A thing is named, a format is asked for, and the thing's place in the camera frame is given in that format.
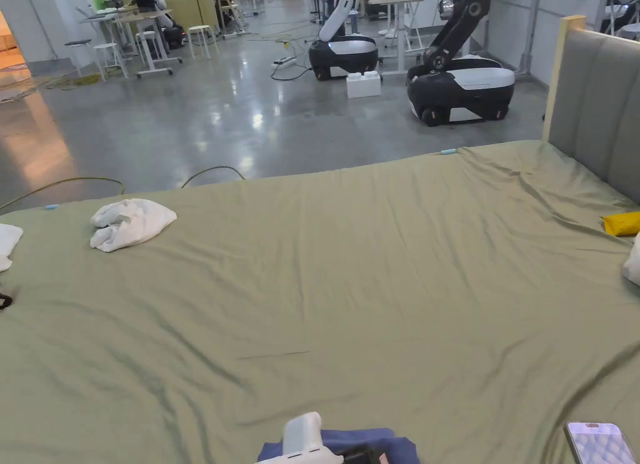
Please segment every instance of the blue cloth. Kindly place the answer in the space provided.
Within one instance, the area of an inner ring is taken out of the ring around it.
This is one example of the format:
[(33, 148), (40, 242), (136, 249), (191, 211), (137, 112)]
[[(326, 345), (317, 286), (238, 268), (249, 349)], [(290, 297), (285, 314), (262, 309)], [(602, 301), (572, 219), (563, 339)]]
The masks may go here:
[[(389, 464), (420, 464), (416, 444), (406, 437), (395, 437), (391, 429), (367, 429), (365, 431), (320, 431), (322, 443), (332, 453), (340, 453), (350, 447), (368, 444), (386, 455)], [(266, 442), (258, 461), (283, 455), (283, 441)]]

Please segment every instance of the olive green sheet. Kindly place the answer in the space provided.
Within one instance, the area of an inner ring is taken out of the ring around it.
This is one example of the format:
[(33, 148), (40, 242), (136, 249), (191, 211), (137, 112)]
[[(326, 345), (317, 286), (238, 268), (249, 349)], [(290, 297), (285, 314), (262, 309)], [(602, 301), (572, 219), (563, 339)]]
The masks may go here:
[(253, 464), (312, 410), (423, 464), (570, 464), (569, 419), (640, 455), (640, 288), (600, 218), (638, 206), (552, 145), (136, 197), (178, 220), (111, 254), (89, 218), (121, 197), (0, 217), (1, 463)]

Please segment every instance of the smartphone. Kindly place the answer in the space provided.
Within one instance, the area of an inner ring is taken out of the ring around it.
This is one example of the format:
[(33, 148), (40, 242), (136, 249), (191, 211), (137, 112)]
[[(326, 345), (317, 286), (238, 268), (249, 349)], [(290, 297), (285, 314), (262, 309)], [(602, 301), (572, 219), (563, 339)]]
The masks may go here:
[(636, 464), (620, 429), (608, 422), (568, 422), (565, 432), (577, 464)]

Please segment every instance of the folded white cloth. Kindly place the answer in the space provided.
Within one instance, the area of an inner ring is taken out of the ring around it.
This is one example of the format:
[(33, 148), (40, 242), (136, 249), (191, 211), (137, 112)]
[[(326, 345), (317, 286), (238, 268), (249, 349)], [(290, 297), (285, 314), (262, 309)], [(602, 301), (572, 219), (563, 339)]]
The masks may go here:
[(640, 233), (636, 236), (629, 259), (626, 260), (622, 267), (622, 276), (634, 284), (640, 285)]
[(91, 218), (98, 229), (90, 245), (111, 252), (149, 241), (178, 219), (171, 209), (149, 199), (125, 199), (107, 204)]
[(16, 244), (23, 236), (23, 230), (20, 227), (11, 226), (10, 224), (0, 224), (0, 272), (6, 271), (11, 267), (9, 254), (14, 250)]

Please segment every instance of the bed headboard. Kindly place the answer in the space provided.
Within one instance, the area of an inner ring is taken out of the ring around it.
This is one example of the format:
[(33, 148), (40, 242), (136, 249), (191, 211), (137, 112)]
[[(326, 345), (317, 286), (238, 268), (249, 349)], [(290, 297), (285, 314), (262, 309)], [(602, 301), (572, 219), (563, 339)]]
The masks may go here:
[(640, 42), (561, 20), (542, 139), (640, 203)]

